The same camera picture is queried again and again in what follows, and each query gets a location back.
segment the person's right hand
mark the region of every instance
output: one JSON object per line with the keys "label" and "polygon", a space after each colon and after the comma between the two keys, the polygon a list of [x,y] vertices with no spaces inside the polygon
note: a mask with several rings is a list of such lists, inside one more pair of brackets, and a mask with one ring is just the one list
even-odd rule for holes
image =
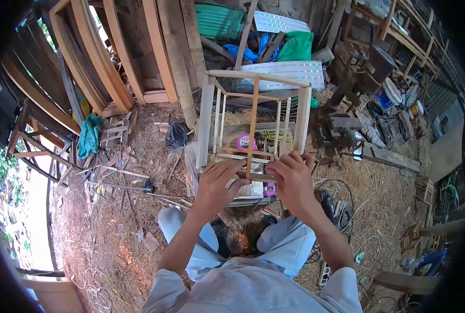
{"label": "person's right hand", "polygon": [[276,195],[304,224],[310,224],[317,210],[322,209],[314,197],[311,177],[315,160],[309,153],[300,155],[294,150],[266,166],[266,173],[276,180]]}

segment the light blue pants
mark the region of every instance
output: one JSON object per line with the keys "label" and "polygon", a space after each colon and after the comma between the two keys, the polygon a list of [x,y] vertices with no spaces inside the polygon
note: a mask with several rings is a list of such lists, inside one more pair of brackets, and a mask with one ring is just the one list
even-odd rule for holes
{"label": "light blue pants", "polygon": [[[182,226],[186,214],[175,209],[161,210],[159,228],[170,242]],[[257,260],[272,263],[286,276],[294,278],[306,262],[316,236],[311,228],[290,216],[277,224],[268,226],[257,241],[257,249],[264,254]],[[200,281],[211,269],[222,266],[227,260],[218,253],[218,240],[211,225],[206,223],[186,267],[189,278]]]}

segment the sawdust floor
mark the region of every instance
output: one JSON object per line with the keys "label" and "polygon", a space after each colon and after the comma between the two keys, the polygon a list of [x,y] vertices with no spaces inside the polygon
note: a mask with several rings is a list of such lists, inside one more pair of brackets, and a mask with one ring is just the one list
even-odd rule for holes
{"label": "sawdust floor", "polygon": [[[172,178],[167,179],[175,159],[169,160],[163,142],[164,134],[153,125],[153,122],[167,122],[170,116],[183,121],[183,116],[176,109],[146,106],[140,110],[129,141],[137,162],[129,162],[125,169],[149,175],[157,187],[157,193],[185,196],[183,159]],[[323,157],[324,152],[315,149],[311,136],[308,136],[307,150],[315,152],[317,158]],[[391,299],[380,297],[392,296],[397,299],[401,293],[373,285],[372,279],[380,271],[400,272],[400,237],[407,227],[425,216],[425,212],[417,212],[412,204],[414,177],[403,177],[396,168],[370,161],[357,162],[345,156],[334,160],[336,165],[318,166],[313,176],[314,186],[328,188],[335,194],[336,200],[346,199],[349,203],[350,196],[346,195],[344,185],[322,181],[325,178],[339,178],[351,188],[355,207],[367,201],[354,216],[350,242],[353,253],[365,252],[362,263],[355,265],[360,300],[363,308],[371,307],[371,312],[392,308],[395,304]],[[124,184],[122,175],[114,173],[108,176],[108,181]],[[126,175],[126,179],[130,182],[137,177]],[[52,234],[59,267],[63,268],[68,278],[73,277],[79,287],[97,282],[97,287],[103,286],[109,290],[115,311],[138,311],[148,296],[157,262],[166,246],[157,224],[157,216],[163,205],[154,197],[129,191],[132,216],[126,196],[120,207],[122,194],[119,190],[106,195],[105,199],[99,197],[98,202],[91,205],[81,175],[72,175],[69,186],[55,187],[51,192]],[[269,207],[274,212],[280,211],[279,204],[270,204]],[[260,209],[228,209],[227,216],[235,220],[230,222],[233,225],[230,231],[235,233],[242,230],[248,241],[254,242],[260,230]],[[157,239],[160,246],[154,252],[148,253],[137,242],[135,233],[138,229],[151,233]],[[368,238],[363,247],[356,250]],[[318,294],[321,263],[322,258],[304,265],[295,281]],[[92,278],[92,270],[84,274],[88,268],[98,270],[105,276],[97,272]],[[187,287],[192,286],[186,274],[183,279]],[[86,311],[92,311],[86,289],[78,289],[78,294]]]}

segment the bucket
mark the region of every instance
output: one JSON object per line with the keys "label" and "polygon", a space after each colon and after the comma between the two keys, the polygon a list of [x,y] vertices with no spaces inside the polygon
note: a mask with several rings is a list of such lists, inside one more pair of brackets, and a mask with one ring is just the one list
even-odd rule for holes
{"label": "bucket", "polygon": [[384,111],[401,103],[401,94],[389,77],[373,97]]}

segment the teal cloth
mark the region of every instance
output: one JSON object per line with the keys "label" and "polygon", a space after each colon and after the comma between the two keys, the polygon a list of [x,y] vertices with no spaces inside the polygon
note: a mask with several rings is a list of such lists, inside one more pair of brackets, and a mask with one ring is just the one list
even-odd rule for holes
{"label": "teal cloth", "polygon": [[285,38],[289,39],[281,48],[276,62],[283,61],[311,61],[311,47],[313,45],[313,33],[289,32]]}
{"label": "teal cloth", "polygon": [[89,114],[81,125],[79,135],[79,158],[84,159],[90,154],[99,152],[100,135],[102,134],[102,116]]}

